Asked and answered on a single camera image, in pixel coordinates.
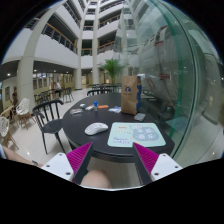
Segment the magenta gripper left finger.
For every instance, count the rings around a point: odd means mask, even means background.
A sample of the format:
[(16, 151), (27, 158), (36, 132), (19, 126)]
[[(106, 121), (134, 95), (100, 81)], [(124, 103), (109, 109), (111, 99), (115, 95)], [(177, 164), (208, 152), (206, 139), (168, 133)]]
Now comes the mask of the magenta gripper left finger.
[(68, 154), (58, 153), (42, 169), (77, 185), (86, 173), (93, 153), (93, 143), (80, 146)]

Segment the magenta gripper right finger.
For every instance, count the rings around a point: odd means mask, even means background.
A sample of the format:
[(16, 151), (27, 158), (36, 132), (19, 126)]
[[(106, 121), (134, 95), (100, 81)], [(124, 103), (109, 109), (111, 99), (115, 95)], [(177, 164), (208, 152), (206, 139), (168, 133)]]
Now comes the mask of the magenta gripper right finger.
[(133, 144), (133, 155), (140, 182), (143, 186), (182, 169), (166, 153), (156, 154), (137, 143)]

